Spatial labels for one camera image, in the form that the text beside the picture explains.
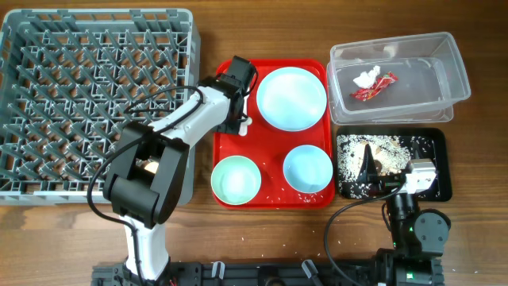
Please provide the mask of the rice and food leftovers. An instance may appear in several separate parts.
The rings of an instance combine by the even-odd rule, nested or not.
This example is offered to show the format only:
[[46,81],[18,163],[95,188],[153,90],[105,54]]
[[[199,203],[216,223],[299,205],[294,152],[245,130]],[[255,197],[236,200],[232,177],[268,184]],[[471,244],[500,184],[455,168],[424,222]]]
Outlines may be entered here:
[[337,136],[337,187],[347,199],[365,199],[365,190],[357,183],[366,144],[371,146],[380,176],[402,171],[412,158],[412,142],[420,145],[424,158],[436,160],[434,140],[429,137],[397,135],[340,134]]

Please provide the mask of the white plastic spoon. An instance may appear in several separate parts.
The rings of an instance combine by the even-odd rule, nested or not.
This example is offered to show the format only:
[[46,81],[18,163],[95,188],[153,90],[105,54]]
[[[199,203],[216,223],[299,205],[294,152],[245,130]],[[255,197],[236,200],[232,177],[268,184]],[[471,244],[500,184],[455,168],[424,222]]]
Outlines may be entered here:
[[246,117],[241,119],[240,128],[238,134],[242,137],[247,135],[248,128],[252,124],[252,118]]

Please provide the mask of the large light blue plate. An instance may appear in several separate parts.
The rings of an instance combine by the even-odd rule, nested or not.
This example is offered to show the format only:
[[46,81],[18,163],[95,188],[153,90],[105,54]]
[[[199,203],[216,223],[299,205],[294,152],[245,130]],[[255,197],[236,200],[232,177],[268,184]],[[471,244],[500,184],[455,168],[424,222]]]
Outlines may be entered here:
[[323,117],[327,94],[323,83],[310,71],[279,68],[262,79],[256,105],[263,119],[282,131],[299,132]]

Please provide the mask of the small light blue bowl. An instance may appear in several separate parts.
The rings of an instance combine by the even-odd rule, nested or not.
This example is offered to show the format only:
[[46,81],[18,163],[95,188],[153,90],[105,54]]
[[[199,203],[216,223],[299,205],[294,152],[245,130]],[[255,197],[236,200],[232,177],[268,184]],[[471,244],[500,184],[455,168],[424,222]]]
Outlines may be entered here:
[[333,177],[333,164],[324,150],[314,145],[300,145],[286,155],[283,175],[296,191],[313,194],[329,185]]

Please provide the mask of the red snack wrapper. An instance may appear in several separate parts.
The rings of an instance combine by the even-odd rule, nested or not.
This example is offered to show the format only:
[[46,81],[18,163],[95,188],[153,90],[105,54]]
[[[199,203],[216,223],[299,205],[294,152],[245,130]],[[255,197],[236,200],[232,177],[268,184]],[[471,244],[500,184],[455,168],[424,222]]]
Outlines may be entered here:
[[389,85],[397,81],[398,77],[394,73],[389,71],[386,75],[377,78],[371,87],[360,88],[358,91],[351,93],[350,96],[354,99],[365,102],[374,98],[377,94],[386,89]]

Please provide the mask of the white tissue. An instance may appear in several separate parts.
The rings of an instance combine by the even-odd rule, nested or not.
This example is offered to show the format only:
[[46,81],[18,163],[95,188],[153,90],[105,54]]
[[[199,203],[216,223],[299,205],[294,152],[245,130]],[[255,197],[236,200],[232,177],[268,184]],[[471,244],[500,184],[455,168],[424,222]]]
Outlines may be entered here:
[[370,71],[362,71],[353,79],[355,85],[362,89],[371,88],[380,74],[380,66],[375,65]]

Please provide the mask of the yellow plastic cup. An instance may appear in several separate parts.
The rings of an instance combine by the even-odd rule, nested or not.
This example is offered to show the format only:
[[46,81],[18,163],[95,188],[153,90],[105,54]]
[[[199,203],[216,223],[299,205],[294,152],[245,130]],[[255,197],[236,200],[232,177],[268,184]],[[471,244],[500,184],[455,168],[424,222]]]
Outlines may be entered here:
[[145,166],[144,170],[156,174],[159,167],[159,163],[157,161],[149,161]]

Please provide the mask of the white plastic fork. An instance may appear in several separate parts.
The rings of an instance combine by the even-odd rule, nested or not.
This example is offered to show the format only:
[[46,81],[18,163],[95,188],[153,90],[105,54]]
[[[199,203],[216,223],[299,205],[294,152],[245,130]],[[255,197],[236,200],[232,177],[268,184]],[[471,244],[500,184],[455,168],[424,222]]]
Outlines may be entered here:
[[246,95],[244,97],[244,105],[243,105],[243,118],[248,118],[248,98],[250,95]]

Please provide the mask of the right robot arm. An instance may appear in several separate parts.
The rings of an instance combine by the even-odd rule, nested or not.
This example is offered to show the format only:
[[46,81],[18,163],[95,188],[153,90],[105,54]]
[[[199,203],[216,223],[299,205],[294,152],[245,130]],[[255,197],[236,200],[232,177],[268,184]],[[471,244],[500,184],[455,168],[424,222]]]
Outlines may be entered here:
[[435,209],[421,210],[418,194],[430,189],[437,170],[430,159],[410,160],[400,173],[381,176],[376,171],[371,147],[365,146],[358,180],[379,188],[386,202],[383,218],[394,243],[380,249],[369,275],[372,285],[443,285],[440,258],[451,229],[451,220]]

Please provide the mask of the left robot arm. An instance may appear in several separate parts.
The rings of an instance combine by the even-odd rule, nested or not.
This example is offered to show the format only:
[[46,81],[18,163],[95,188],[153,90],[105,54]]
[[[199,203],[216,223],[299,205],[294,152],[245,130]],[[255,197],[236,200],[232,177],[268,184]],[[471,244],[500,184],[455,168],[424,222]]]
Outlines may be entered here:
[[117,150],[104,164],[108,172],[103,196],[115,213],[113,222],[126,231],[125,281],[173,281],[164,224],[181,196],[189,152],[211,130],[240,133],[248,120],[245,99],[258,77],[252,62],[234,56],[226,72],[186,86],[189,99],[169,115],[123,128]]

